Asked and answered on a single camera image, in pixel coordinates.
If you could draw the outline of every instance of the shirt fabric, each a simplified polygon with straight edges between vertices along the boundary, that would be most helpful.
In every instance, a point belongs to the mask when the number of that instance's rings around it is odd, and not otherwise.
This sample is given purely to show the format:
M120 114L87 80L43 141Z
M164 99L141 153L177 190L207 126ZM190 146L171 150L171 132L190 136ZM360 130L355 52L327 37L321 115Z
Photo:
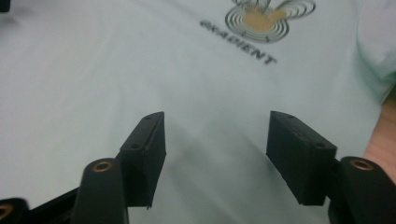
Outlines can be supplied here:
M392 81L361 59L361 4L12 1L0 15L0 197L36 207L76 188L164 111L153 207L130 208L131 223L328 222L327 203L300 206L265 156L269 115L299 118L337 159L363 154Z

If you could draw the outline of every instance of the screw hole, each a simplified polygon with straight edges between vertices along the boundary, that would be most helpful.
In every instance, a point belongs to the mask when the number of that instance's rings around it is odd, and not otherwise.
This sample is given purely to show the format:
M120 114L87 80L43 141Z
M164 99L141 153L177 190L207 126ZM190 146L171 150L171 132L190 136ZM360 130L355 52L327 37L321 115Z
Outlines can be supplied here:
M13 210L13 206L10 203L0 204L0 220L7 217Z
M372 171L374 170L374 166L367 161L361 161L361 160L353 160L350 162L350 164L360 170L363 171Z
M106 171L106 170L109 170L112 166L113 166L113 163L111 163L111 162L109 162L109 161L101 161L101 162L96 163L96 164L93 166L92 169L93 169L96 173L99 173L99 172L104 172L104 171Z

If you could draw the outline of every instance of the concentric circle logo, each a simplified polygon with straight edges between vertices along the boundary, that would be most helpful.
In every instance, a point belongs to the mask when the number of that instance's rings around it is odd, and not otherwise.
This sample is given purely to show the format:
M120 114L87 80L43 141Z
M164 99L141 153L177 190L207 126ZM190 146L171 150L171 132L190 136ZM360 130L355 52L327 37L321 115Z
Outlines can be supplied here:
M311 0L284 1L275 9L271 0L233 0L236 6L226 15L225 22L235 34L261 42L274 43L289 32L288 20L299 19L315 10Z

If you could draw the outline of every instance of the skin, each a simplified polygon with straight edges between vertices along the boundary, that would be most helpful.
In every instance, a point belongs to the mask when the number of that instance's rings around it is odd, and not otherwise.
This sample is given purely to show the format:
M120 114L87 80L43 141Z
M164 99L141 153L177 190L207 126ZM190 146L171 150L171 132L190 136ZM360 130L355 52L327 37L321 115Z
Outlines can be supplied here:
M396 184L396 87L382 104L378 123L363 158L381 166Z

